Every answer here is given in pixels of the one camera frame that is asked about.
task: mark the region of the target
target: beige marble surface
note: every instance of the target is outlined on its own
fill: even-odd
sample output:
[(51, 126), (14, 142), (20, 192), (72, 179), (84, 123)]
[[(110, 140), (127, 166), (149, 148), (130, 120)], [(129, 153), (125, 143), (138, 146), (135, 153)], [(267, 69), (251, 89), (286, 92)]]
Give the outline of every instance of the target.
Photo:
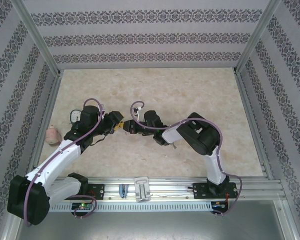
[[(71, 128), (71, 110), (81, 110), (89, 97), (104, 104), (106, 112), (120, 111), (124, 120), (131, 119), (130, 105), (137, 100), (146, 103), (143, 113), (155, 110), (166, 125), (197, 112), (222, 130), (221, 152), (228, 173), (262, 175), (231, 68), (65, 70), (50, 124), (65, 135)], [(184, 140), (177, 142), (176, 147), (159, 146), (151, 136), (129, 135), (119, 129), (105, 141), (89, 147), (61, 175), (76, 172), (87, 177), (206, 176), (199, 154)], [(45, 143), (40, 162), (55, 149)]]

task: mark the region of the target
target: blue clip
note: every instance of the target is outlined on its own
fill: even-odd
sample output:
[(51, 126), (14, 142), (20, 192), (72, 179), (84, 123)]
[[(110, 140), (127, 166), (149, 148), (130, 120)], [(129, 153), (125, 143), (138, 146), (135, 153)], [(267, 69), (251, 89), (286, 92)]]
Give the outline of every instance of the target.
[(119, 186), (120, 197), (125, 198), (128, 195), (128, 187), (129, 185), (127, 184), (120, 184)]

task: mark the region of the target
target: damask pattern wallpaper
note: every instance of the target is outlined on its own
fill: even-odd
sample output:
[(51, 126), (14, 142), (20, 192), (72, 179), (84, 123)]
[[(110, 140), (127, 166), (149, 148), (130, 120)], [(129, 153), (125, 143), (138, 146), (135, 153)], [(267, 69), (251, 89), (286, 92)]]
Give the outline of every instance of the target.
[(11, 179), (27, 171), (54, 78), (11, 3), (0, 0), (0, 223)]
[(268, 0), (24, 1), (58, 66), (233, 67)]
[(241, 77), (300, 232), (300, 0), (280, 3)]

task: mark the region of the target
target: small pink object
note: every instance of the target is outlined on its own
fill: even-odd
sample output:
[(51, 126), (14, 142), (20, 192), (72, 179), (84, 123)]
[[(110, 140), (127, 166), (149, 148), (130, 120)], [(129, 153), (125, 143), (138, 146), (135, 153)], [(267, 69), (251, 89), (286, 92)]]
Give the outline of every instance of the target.
[(45, 131), (45, 142), (49, 145), (61, 143), (61, 134), (53, 125)]

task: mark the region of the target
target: cable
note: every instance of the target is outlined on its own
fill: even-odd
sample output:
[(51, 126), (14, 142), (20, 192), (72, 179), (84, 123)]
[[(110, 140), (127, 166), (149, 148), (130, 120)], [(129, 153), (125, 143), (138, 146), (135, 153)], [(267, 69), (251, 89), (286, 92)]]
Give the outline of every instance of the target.
[(94, 144), (91, 144), (90, 146), (94, 146), (94, 145), (96, 145), (97, 143), (99, 143), (99, 142), (105, 140), (105, 137), (106, 137), (106, 136), (107, 136), (107, 135), (104, 135), (104, 138), (99, 139), (98, 141), (96, 141)]
[(83, 216), (78, 216), (78, 215), (76, 215), (75, 213), (76, 213), (76, 211), (77, 210), (79, 210), (80, 208), (78, 207), (78, 208), (76, 208), (75, 210), (74, 210), (74, 213), (73, 213), (73, 215), (74, 215), (74, 217), (75, 218), (80, 218), (80, 219), (83, 219), (83, 218), (85, 218), (85, 217), (88, 217), (89, 215), (91, 215), (93, 212), (94, 212), (94, 210), (96, 210), (96, 205), (97, 205), (97, 202), (96, 202), (96, 199), (95, 199), (95, 197), (93, 197), (93, 196), (89, 196), (89, 195), (73, 195), (73, 196), (70, 196), (70, 198), (90, 198), (90, 199), (92, 199), (92, 202), (95, 202), (95, 204), (94, 204), (94, 207), (93, 207), (93, 209), (90, 211), (90, 212), (88, 212), (86, 215), (83, 215)]
[(24, 224), (27, 226), (27, 227), (30, 227), (31, 224), (29, 224), (28, 222), (28, 218), (27, 218), (27, 207), (28, 207), (28, 199), (29, 199), (29, 195), (30, 195), (30, 190), (34, 184), (34, 181), (38, 178), (38, 176), (40, 175), (41, 172), (43, 172), (43, 170), (46, 168), (46, 166), (48, 166), (48, 164), (53, 160), (55, 159), (59, 154), (61, 154), (61, 152), (63, 152), (64, 150), (66, 150), (68, 147), (76, 144), (78, 141), (81, 141), (82, 139), (84, 139), (86, 136), (88, 136), (90, 133), (92, 133), (97, 127), (98, 125), (100, 124), (101, 120), (102, 120), (102, 111), (103, 111), (103, 108), (102, 108), (102, 105), (101, 103), (95, 99), (95, 98), (90, 98), (90, 99), (87, 99), (85, 100), (84, 104), (83, 104), (83, 107), (85, 107), (86, 103), (90, 100), (93, 100), (95, 101), (98, 106), (99, 106), (99, 111), (100, 111), (100, 116), (99, 116), (99, 119), (98, 119), (98, 122), (95, 124), (95, 126), (90, 130), (88, 131), (85, 135), (79, 137), (77, 140), (73, 141), (72, 143), (68, 144), (67, 146), (65, 146), (64, 148), (61, 149), (61, 151), (58, 151), (56, 152), (40, 169), (39, 171), (34, 175), (32, 181), (30, 182), (29, 184), (29, 187), (26, 191), (26, 194), (25, 194), (25, 198), (24, 198), (24, 205), (23, 205), (23, 219), (24, 219)]
[(146, 129), (152, 129), (152, 130), (166, 130), (166, 129), (169, 129), (169, 128), (173, 128), (173, 127), (175, 127), (175, 126), (177, 126), (177, 125), (180, 125), (180, 124), (184, 124), (184, 123), (187, 123), (187, 122), (189, 122), (189, 121), (202, 121), (202, 122), (206, 122), (207, 124), (210, 124), (212, 127), (214, 127), (215, 129), (216, 129), (216, 131), (219, 133), (219, 135), (220, 135), (220, 143), (219, 143), (219, 146), (218, 146), (218, 148), (217, 148), (217, 150), (216, 150), (216, 159), (217, 159), (217, 162), (218, 162), (218, 166), (219, 166), (219, 169), (220, 169), (220, 171), (223, 173), (223, 174), (225, 174), (225, 175), (227, 175), (227, 176), (229, 176), (229, 177), (234, 177), (234, 178), (237, 178), (239, 181), (240, 181), (240, 189), (239, 189), (239, 192), (238, 192), (238, 195), (237, 195), (237, 197), (236, 197), (236, 199), (234, 200), (234, 202), (233, 202), (233, 204), (232, 204), (232, 206), (226, 211), (226, 212), (224, 212), (224, 213), (222, 213), (222, 212), (220, 212), (220, 211), (218, 211), (218, 210), (214, 210), (215, 212), (217, 212), (218, 214), (220, 214), (220, 215), (226, 215), (226, 214), (228, 214), (232, 209), (233, 209), (233, 207), (236, 205), (236, 203), (237, 203), (237, 201), (238, 201), (238, 199), (239, 199), (239, 197), (240, 197), (240, 195), (241, 195), (241, 192), (242, 192), (242, 187), (243, 187), (243, 182), (242, 182), (242, 178), (240, 177), (240, 176), (237, 176), (237, 175), (234, 175), (234, 174), (229, 174), (229, 173), (226, 173), (226, 172), (224, 172), (223, 171), (223, 169), (222, 169), (222, 166), (221, 166), (221, 162), (220, 162), (220, 149), (221, 149), (221, 145), (222, 145), (222, 142), (223, 142), (223, 135), (222, 135), (222, 132), (221, 132), (221, 130), (220, 130), (220, 128), (215, 124), (215, 123), (213, 123), (213, 122), (211, 122), (211, 121), (209, 121), (209, 120), (206, 120), (206, 119), (201, 119), (201, 118), (197, 118), (197, 117), (192, 117), (192, 118), (186, 118), (186, 119), (183, 119), (183, 120), (181, 120), (181, 121), (179, 121), (178, 123), (175, 123), (175, 124), (172, 124), (172, 125), (170, 125), (170, 126), (167, 126), (167, 127), (152, 127), (152, 126), (146, 126), (146, 125), (143, 125), (143, 124), (141, 124), (140, 122), (138, 122), (138, 120), (134, 117), (134, 115), (133, 115), (133, 107), (134, 107), (134, 105), (136, 105), (136, 104), (142, 104), (142, 107), (141, 108), (144, 108), (144, 106), (145, 106), (145, 103), (143, 102), (143, 101), (135, 101), (134, 103), (132, 103), (132, 105), (131, 105), (131, 107), (130, 107), (130, 114), (131, 114), (131, 117), (132, 117), (132, 119), (137, 123), (137, 124), (139, 124), (141, 127), (143, 127), (143, 128), (146, 128)]

